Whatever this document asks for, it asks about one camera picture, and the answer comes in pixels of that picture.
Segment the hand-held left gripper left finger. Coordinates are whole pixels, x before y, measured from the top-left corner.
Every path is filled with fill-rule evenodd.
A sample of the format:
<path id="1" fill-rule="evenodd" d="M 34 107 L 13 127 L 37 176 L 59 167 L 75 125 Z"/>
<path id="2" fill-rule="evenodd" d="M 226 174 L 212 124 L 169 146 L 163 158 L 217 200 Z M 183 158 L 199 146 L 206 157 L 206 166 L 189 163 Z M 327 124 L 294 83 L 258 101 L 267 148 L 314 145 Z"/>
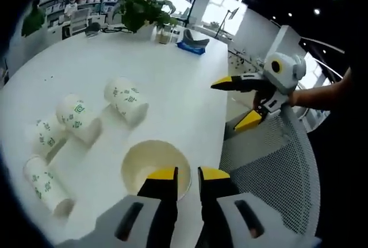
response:
<path id="1" fill-rule="evenodd" d="M 111 207 L 97 221 L 102 247 L 170 247 L 178 217 L 178 168 L 149 174 L 136 195 Z"/>

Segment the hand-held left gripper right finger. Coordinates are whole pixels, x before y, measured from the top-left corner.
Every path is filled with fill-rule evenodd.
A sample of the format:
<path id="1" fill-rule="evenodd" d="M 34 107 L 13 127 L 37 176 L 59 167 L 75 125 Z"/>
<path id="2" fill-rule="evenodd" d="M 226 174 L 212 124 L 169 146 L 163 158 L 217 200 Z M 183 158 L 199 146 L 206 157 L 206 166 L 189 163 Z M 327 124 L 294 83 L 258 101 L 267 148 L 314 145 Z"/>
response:
<path id="1" fill-rule="evenodd" d="M 198 168 L 204 235 L 209 247 L 297 247 L 300 236 L 281 214 L 251 193 L 241 193 L 230 175 Z"/>

